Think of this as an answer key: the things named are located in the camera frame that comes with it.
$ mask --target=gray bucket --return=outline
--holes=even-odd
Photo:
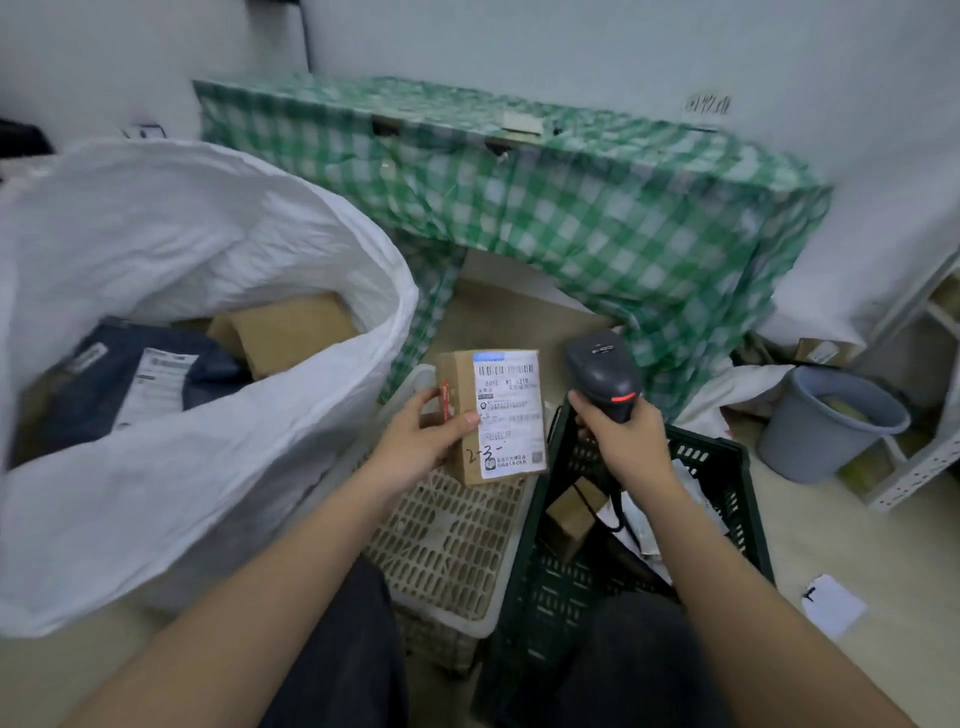
[[[870,421],[848,417],[818,399],[830,395]],[[756,453],[788,480],[819,483],[881,436],[909,426],[906,407],[871,381],[835,369],[798,367],[790,373]]]

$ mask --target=green checkered cloth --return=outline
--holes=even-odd
[[[622,321],[672,419],[829,208],[829,186],[797,159],[666,121],[394,78],[194,87],[204,139],[345,196],[406,255],[420,306],[382,396],[420,361],[476,248]],[[546,133],[505,132],[505,109]]]

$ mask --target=dark blue package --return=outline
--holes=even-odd
[[[142,368],[141,362],[152,362],[153,369]],[[156,376],[157,368],[162,374],[167,368],[175,376]],[[143,402],[140,411],[133,411],[136,394],[143,392],[149,400],[164,381],[174,382],[179,390],[180,400],[168,402],[173,411],[199,407],[252,382],[246,367],[200,331],[141,326],[121,319],[105,319],[87,335],[66,370],[72,377],[54,393],[39,431],[48,452],[110,434],[122,407],[125,418],[149,419],[142,410]],[[160,392],[168,398],[176,395]]]

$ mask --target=black pants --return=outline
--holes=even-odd
[[[683,611],[659,596],[604,602],[546,724],[722,728],[726,709]],[[380,572],[360,557],[277,691],[260,728],[407,724],[403,653]]]

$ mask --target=green plastic crate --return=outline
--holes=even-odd
[[[690,468],[704,495],[722,514],[729,538],[757,569],[774,582],[763,526],[750,479],[750,456],[730,440],[703,437],[669,426],[670,453]],[[540,516],[581,475],[603,469],[595,445],[577,437],[569,404],[561,411],[550,441],[549,474],[537,482],[504,598],[500,621],[470,707],[474,717],[495,726],[521,728],[528,710],[553,685],[559,668],[585,632],[585,615],[605,596],[654,592],[676,599],[659,581],[625,569],[623,546],[594,528],[584,548],[566,566],[537,540]]]

